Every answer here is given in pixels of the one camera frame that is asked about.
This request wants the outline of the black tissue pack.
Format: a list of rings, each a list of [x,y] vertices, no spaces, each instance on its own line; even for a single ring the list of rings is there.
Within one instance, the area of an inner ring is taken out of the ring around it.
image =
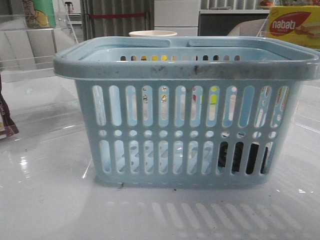
[[[218,156],[218,167],[219,168],[224,168],[226,166],[228,147],[229,147],[229,144],[227,142],[222,142],[219,146],[219,156]],[[246,173],[248,175],[253,173],[255,163],[257,160],[257,156],[258,156],[259,147],[260,146],[256,143],[252,143],[250,145],[248,161],[247,161],[247,166],[246,166]],[[243,148],[244,148],[244,144],[242,142],[237,142],[235,144],[235,149],[233,152],[232,168],[231,168],[231,170],[233,172],[240,171],[240,164],[241,164],[242,155],[243,155]],[[262,161],[261,168],[260,168],[260,172],[262,174],[265,171],[264,168],[265,168],[268,152],[269,152],[269,148],[265,147],[263,161]]]

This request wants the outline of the light blue plastic basket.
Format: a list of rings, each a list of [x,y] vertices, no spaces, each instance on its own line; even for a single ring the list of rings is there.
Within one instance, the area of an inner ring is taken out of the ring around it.
[[[107,36],[57,53],[54,72],[75,82],[97,177],[183,187],[266,182],[289,124],[270,128],[275,88],[256,71],[272,54],[257,43],[250,36]],[[228,153],[220,168],[222,142]],[[247,174],[251,144],[259,149]]]

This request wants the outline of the white refrigerator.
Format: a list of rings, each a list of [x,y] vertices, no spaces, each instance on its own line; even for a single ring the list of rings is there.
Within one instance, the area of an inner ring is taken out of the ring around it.
[[[197,36],[200,6],[199,0],[156,0],[154,29],[176,32],[178,36]]]

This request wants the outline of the red barrier tape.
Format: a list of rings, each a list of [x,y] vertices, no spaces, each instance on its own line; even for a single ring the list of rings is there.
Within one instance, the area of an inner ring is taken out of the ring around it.
[[[125,14],[90,14],[92,19],[118,19],[118,18],[136,18],[145,17],[146,13],[125,13]]]

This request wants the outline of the clear acrylic left shelf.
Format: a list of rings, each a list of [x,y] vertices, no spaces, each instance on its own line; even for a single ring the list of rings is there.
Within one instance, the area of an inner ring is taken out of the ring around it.
[[[77,43],[66,14],[56,14],[55,28],[29,28],[25,17],[0,17],[0,83],[19,133],[0,141],[55,137],[83,126],[75,83],[55,75],[55,53]]]

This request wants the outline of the maroon almond biscuit packet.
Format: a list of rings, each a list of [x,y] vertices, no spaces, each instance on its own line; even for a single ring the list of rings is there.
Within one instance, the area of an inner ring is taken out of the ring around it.
[[[2,83],[0,83],[0,140],[18,133],[18,127],[11,118],[9,106],[2,94]]]

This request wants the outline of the plate of fruit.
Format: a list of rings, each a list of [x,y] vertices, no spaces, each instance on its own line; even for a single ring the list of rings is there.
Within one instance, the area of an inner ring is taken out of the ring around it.
[[[263,10],[269,10],[271,7],[274,6],[271,0],[261,0],[258,6]]]

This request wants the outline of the yellow nabati wafer box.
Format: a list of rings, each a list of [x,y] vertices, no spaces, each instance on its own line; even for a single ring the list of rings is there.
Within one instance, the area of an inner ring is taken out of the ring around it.
[[[320,8],[316,5],[272,7],[265,36],[319,50]]]

